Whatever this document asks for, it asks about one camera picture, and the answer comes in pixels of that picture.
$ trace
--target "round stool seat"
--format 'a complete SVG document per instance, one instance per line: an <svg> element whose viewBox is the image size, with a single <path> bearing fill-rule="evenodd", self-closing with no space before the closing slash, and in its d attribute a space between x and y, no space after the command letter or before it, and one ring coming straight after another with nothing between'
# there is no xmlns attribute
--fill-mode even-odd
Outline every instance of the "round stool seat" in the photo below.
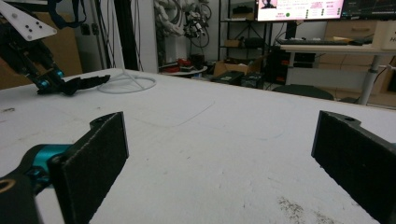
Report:
<svg viewBox="0 0 396 224"><path fill-rule="evenodd" d="M327 91L323 91L313 86L305 86L305 85L286 85L279 86L273 89L273 91L283 92L294 95L308 96L319 98L323 100L334 100L334 97L328 93Z"/></svg>

